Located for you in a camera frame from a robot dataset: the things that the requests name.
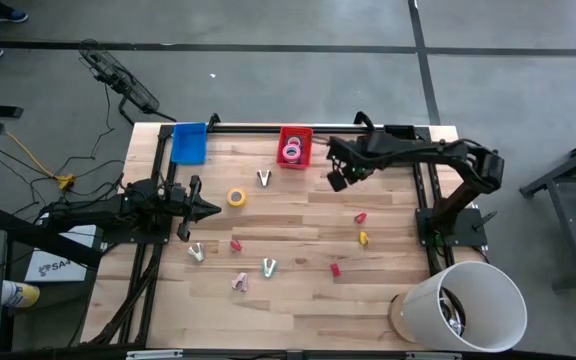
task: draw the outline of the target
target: blue plastic tray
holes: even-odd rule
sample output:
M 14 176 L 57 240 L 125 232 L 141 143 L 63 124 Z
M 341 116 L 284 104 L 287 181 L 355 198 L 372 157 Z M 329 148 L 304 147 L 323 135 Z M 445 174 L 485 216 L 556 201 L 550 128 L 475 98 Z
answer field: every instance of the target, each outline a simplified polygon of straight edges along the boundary
M 201 165 L 206 162 L 206 124 L 175 125 L 172 134 L 172 161 L 179 165 Z

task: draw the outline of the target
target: wooden tabletop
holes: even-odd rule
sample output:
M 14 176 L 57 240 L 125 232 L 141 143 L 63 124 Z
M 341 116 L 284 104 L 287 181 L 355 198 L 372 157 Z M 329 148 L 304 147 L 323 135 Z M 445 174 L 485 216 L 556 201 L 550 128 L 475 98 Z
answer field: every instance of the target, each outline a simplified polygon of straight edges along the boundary
M 159 125 L 135 125 L 124 183 L 150 177 Z M 453 126 L 431 126 L 430 132 L 435 141 L 457 138 Z M 412 170 L 377 171 L 335 193 L 325 176 L 331 167 L 325 146 L 313 144 L 308 169 L 282 169 L 275 163 L 277 138 L 210 134 L 205 165 L 177 167 L 177 182 L 187 185 L 191 175 L 199 175 L 201 196 L 223 210 L 193 224 L 190 243 L 171 235 L 164 247 L 148 347 L 419 348 L 392 333 L 386 321 L 392 297 L 428 277 L 414 221 L 418 204 Z M 168 141 L 164 174 L 170 146 Z M 429 189 L 427 167 L 423 169 Z M 257 170 L 272 171 L 268 187 L 260 185 Z M 461 179 L 446 166 L 437 170 L 447 196 Z M 233 187 L 247 193 L 245 206 L 233 208 L 226 202 Z M 431 192 L 426 193 L 432 205 Z M 360 212 L 368 217 L 356 225 L 353 218 Z M 366 247 L 358 242 L 360 231 L 370 237 Z M 242 244 L 241 253 L 230 250 L 233 239 Z M 200 264 L 187 254 L 195 242 L 205 245 L 206 259 Z M 102 259 L 82 341 L 97 335 L 126 297 L 134 252 L 134 245 L 120 245 Z M 265 257 L 279 263 L 270 279 L 261 274 Z M 480 260 L 464 248 L 455 248 L 455 258 Z M 333 263 L 341 276 L 332 276 Z M 249 276 L 245 293 L 230 287 L 240 272 Z M 140 309 L 138 304 L 133 336 Z

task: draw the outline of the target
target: pink clothespin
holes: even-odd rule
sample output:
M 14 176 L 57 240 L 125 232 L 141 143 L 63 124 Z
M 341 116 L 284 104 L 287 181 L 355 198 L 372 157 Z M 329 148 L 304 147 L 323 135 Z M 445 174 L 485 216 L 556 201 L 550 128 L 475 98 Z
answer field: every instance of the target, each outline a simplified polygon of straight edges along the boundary
M 230 247 L 235 251 L 241 251 L 241 244 L 237 240 L 230 240 Z
M 355 216 L 355 222 L 357 224 L 362 224 L 364 221 L 366 221 L 366 213 L 360 213 L 359 215 Z
M 334 277 L 341 275 L 341 270 L 339 270 L 339 265 L 337 264 L 330 265 L 330 270 L 332 271 L 332 276 Z

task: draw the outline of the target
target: gray floor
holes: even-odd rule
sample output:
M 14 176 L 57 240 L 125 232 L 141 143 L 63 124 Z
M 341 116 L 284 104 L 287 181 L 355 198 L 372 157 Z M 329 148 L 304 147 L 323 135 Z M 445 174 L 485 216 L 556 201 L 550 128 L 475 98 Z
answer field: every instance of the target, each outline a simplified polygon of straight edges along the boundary
M 28 10 L 31 21 L 0 25 L 0 38 L 414 45 L 404 0 L 10 4 Z M 429 46 L 576 48 L 576 0 L 418 0 L 418 5 Z M 363 110 L 379 123 L 429 123 L 415 55 L 114 54 L 158 96 L 162 111 L 182 121 L 206 121 L 218 112 L 224 121 L 347 123 Z M 576 355 L 576 291 L 556 295 L 550 288 L 575 274 L 571 254 L 546 194 L 527 201 L 517 192 L 576 146 L 576 57 L 430 56 L 429 63 L 442 124 L 456 125 L 462 136 L 498 148 L 506 159 L 503 188 L 478 202 L 484 211 L 499 211 L 487 225 L 490 257 L 517 283 L 528 305 L 528 330 L 517 348 Z M 118 101 L 114 93 L 111 99 Z M 105 129 L 103 86 L 79 63 L 76 51 L 7 50 L 0 60 L 0 103 L 26 109 L 21 120 L 6 125 L 50 169 L 70 155 L 87 155 Z M 73 164 L 72 173 L 124 157 L 131 129 L 114 108 L 110 123 L 116 130 L 103 140 L 97 160 Z M 0 147 L 24 158 L 9 139 L 1 138 Z M 38 177 L 3 160 L 28 179 Z M 76 189 L 92 190 L 116 177 L 120 167 L 112 164 L 82 178 Z M 53 185 L 38 188 L 47 201 L 57 199 Z M 0 166 L 0 207 L 14 211 L 29 198 L 28 186 Z M 22 319 L 17 346 L 64 345 L 83 308 L 80 302 L 67 306 Z M 45 321 L 57 317 L 71 325 Z

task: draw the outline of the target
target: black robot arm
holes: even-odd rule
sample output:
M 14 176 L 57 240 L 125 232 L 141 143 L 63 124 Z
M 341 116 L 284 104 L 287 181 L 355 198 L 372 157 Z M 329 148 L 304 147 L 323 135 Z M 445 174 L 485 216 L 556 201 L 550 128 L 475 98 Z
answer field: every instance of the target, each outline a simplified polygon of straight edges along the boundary
M 443 235 L 454 231 L 457 216 L 479 194 L 490 194 L 501 187 L 504 160 L 496 150 L 489 150 L 467 139 L 447 143 L 401 140 L 385 132 L 372 132 L 356 140 L 331 137 L 327 159 L 333 163 L 328 181 L 335 191 L 365 180 L 375 169 L 407 163 L 448 165 L 463 183 L 447 199 L 433 207 L 431 227 Z
M 193 175 L 190 189 L 180 184 L 158 185 L 151 179 L 129 183 L 122 194 L 92 201 L 68 202 L 64 199 L 42 209 L 48 216 L 41 226 L 64 232 L 77 225 L 93 224 L 105 231 L 119 233 L 110 242 L 149 242 L 150 235 L 168 237 L 172 217 L 182 217 L 177 236 L 188 241 L 190 222 L 221 212 L 221 208 L 201 198 L 201 180 Z

